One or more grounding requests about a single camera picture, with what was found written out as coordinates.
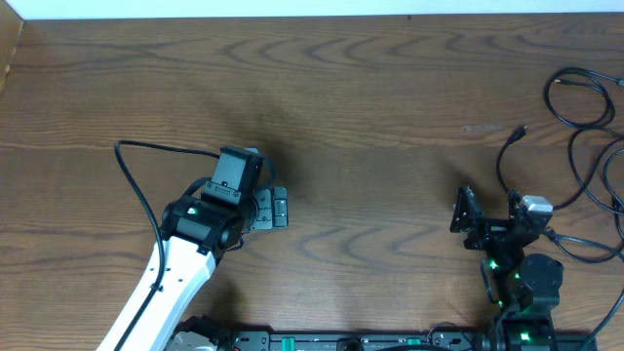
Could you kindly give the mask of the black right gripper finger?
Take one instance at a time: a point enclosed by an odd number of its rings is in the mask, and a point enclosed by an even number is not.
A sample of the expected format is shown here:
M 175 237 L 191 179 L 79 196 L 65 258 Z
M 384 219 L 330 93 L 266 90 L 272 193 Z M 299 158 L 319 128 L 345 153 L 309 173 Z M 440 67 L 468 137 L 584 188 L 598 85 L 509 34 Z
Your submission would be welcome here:
M 511 189 L 507 194 L 509 219 L 510 220 L 522 220 L 525 217 L 526 210 L 522 205 L 523 193 Z
M 477 228 L 484 218 L 485 213 L 474 191 L 469 186 L 459 187 L 449 231 L 470 232 Z

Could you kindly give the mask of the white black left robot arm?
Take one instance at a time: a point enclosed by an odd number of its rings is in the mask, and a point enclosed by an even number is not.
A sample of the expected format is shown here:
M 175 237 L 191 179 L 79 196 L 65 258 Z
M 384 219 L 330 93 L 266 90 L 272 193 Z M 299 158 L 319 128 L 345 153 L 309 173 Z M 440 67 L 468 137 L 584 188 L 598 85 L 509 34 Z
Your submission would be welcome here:
M 259 180 L 272 162 L 255 148 L 225 146 L 213 175 L 201 177 L 157 218 L 126 163 L 119 164 L 144 207 L 156 241 L 135 290 L 102 350 L 163 350 L 195 294 L 246 234 L 289 225 L 288 191 Z

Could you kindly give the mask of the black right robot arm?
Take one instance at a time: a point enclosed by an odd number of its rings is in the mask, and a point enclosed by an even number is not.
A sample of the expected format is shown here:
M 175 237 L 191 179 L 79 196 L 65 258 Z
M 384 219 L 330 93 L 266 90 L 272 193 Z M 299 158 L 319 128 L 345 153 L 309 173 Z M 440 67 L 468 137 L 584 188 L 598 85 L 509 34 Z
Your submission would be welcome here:
M 552 310 L 560 304 L 563 265 L 525 247 L 546 233 L 554 207 L 543 197 L 508 193 L 506 218 L 485 215 L 476 194 L 458 189 L 452 233 L 465 233 L 464 248 L 483 251 L 481 273 L 490 302 L 500 312 L 472 341 L 475 350 L 559 349 Z

